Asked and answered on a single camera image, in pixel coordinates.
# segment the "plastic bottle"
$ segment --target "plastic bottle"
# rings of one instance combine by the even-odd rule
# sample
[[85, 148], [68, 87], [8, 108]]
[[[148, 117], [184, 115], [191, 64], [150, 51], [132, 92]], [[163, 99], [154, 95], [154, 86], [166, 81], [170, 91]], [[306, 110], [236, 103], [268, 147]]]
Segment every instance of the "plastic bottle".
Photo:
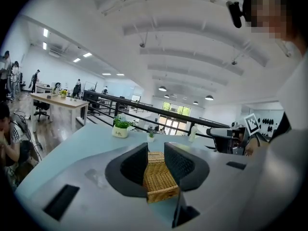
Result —
[[190, 134], [190, 136], [189, 136], [189, 138], [188, 138], [188, 141], [189, 141], [189, 142], [193, 142], [193, 141], [194, 141], [194, 138], [195, 138], [195, 136], [196, 136], [197, 130], [198, 130], [198, 127], [197, 127], [196, 125], [194, 125], [194, 126], [192, 127], [191, 134]]

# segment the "small green plant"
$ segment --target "small green plant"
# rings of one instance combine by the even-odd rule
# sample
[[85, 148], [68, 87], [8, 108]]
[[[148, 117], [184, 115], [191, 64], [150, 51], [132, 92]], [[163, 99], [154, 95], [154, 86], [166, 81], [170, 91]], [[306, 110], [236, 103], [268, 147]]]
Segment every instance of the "small green plant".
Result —
[[149, 132], [149, 137], [150, 138], [154, 138], [154, 133], [153, 132]]
[[135, 125], [132, 121], [122, 121], [122, 117], [120, 116], [114, 118], [114, 124], [117, 128], [128, 128], [129, 126]]
[[67, 91], [66, 90], [62, 90], [62, 91], [60, 91], [60, 95], [66, 95], [67, 94]]

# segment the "desk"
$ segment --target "desk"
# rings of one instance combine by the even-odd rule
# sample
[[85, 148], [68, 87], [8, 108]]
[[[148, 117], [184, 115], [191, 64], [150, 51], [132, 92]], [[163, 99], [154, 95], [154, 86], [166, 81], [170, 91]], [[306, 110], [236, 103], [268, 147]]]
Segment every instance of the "desk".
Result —
[[[40, 186], [82, 158], [147, 142], [147, 133], [129, 131], [128, 137], [121, 139], [113, 137], [111, 131], [112, 127], [99, 124], [82, 127], [52, 150], [21, 182], [15, 193], [29, 198]], [[177, 142], [212, 151], [204, 146], [204, 140], [201, 139], [196, 138], [194, 142], [189, 142], [188, 136], [156, 134], [154, 142], [148, 143], [148, 148], [151, 152], [164, 152], [165, 142]]]
[[51, 96], [51, 99], [47, 99], [47, 96], [51, 95], [50, 93], [31, 93], [31, 117], [32, 117], [32, 131], [36, 132], [37, 121], [34, 118], [35, 107], [33, 105], [34, 100], [38, 100], [44, 103], [49, 103], [50, 106], [50, 121], [52, 122], [52, 106], [60, 106], [69, 110], [72, 110], [72, 131], [74, 132], [76, 129], [76, 110], [82, 107], [85, 107], [85, 115], [84, 115], [84, 125], [87, 121], [87, 112], [89, 102], [77, 99], [76, 101], [70, 100], [70, 98], [61, 98], [61, 96]]
[[35, 85], [35, 93], [51, 93], [52, 88], [47, 85], [37, 84]]

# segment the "window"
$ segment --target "window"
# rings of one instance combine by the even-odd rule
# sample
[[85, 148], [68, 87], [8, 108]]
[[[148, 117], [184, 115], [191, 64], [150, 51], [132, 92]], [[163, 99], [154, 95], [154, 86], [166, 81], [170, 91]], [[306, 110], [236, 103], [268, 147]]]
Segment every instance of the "window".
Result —
[[[189, 116], [191, 109], [184, 106], [179, 106], [177, 104], [163, 102], [162, 110], [167, 110], [170, 112], [178, 113], [180, 115]], [[164, 126], [159, 126], [159, 130], [164, 128], [165, 133], [168, 135], [184, 135], [184, 132], [178, 131], [178, 129], [185, 130], [186, 128], [186, 121], [178, 120], [172, 117], [161, 115], [159, 117], [159, 123], [165, 124], [167, 126], [173, 127], [173, 128], [166, 128]]]
[[185, 116], [189, 116], [190, 112], [191, 112], [191, 109], [188, 108], [188, 107], [179, 106], [177, 104], [168, 103], [168, 102], [164, 102], [163, 103], [162, 110], [176, 112], [176, 113], [178, 113], [180, 115], [185, 115]]
[[164, 102], [164, 103], [163, 103], [162, 110], [167, 110], [167, 111], [169, 111], [169, 109], [170, 109], [170, 103]]

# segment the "white ceiling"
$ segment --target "white ceiling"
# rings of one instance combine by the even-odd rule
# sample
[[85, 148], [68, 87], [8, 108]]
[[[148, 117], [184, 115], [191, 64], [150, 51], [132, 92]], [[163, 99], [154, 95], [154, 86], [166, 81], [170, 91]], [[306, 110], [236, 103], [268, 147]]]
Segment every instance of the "white ceiling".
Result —
[[[200, 106], [207, 105], [204, 98], [209, 94], [215, 99], [211, 104], [275, 100], [298, 58], [293, 52], [287, 57], [288, 50], [280, 41], [252, 33], [245, 26], [235, 28], [226, 1], [43, 0], [43, 6], [47, 5], [41, 8], [41, 14], [51, 6], [55, 9], [50, 13], [56, 12], [61, 4], [61, 16], [67, 13], [70, 19], [55, 24], [38, 16], [38, 8], [26, 15], [85, 49], [92, 47], [98, 62], [83, 67], [125, 72], [144, 89], [153, 85], [155, 96], [165, 95], [158, 91], [163, 85], [167, 94], [178, 95], [178, 102], [189, 96]], [[71, 33], [69, 28], [78, 33]], [[82, 55], [74, 45], [68, 46], [65, 53]]]
[[[47, 51], [52, 55], [53, 53], [56, 53], [56, 55], [58, 55], [59, 59], [62, 61], [81, 67], [86, 71], [92, 72], [100, 77], [102, 77], [102, 73], [110, 73], [110, 76], [103, 76], [103, 78], [108, 81], [114, 81], [115, 79], [130, 81], [125, 76], [116, 75], [119, 73], [116, 69], [112, 68], [97, 57], [93, 55], [86, 58], [83, 57], [83, 55], [88, 53], [89, 51], [82, 49], [82, 47], [78, 47], [77, 45], [69, 42], [68, 40], [58, 36], [56, 33], [52, 33], [49, 31], [48, 37], [45, 37], [43, 36], [43, 27], [32, 22], [27, 22], [27, 27], [30, 42], [33, 46], [43, 48], [43, 42], [46, 42]], [[79, 58], [81, 60], [74, 63], [73, 61], [76, 58]]]

